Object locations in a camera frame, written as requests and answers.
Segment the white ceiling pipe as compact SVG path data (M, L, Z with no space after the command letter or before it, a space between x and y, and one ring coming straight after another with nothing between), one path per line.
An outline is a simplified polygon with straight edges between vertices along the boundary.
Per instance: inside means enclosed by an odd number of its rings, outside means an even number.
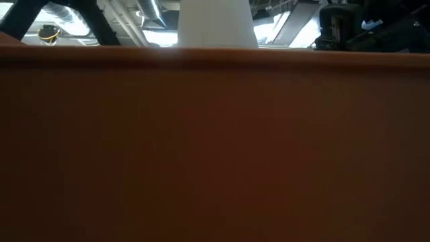
M143 31L138 27L132 12L126 7L124 0L97 0L103 10L108 24L122 45L149 47Z

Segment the white shade table lamp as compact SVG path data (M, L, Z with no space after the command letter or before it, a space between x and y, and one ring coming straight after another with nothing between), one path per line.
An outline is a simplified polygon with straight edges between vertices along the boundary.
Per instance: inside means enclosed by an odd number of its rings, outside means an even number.
M177 46L257 49L249 0L180 0Z

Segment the orange plastic bin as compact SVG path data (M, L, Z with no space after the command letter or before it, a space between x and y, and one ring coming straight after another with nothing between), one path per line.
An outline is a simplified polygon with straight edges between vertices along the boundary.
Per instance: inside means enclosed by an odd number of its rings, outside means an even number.
M0 242L430 242L430 54L0 34Z

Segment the large silver ventilation duct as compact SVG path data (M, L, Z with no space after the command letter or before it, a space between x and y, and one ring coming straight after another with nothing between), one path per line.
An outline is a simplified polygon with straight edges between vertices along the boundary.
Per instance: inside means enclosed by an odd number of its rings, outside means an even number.
M56 3L47 3L36 17L36 22L52 22L74 36L86 36L91 33L90 27L81 14L70 7Z

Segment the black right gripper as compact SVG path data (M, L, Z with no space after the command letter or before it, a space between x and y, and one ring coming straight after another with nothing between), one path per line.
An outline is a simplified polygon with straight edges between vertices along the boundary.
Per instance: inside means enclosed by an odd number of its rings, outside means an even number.
M319 11L317 50L345 50L348 40L361 32L363 8L353 3L330 3Z

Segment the dark ceiling panel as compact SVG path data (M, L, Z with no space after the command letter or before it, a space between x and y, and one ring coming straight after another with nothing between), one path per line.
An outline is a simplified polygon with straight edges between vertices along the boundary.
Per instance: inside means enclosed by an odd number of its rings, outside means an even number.
M321 0L297 0L273 39L276 46L307 48L320 36L319 10Z

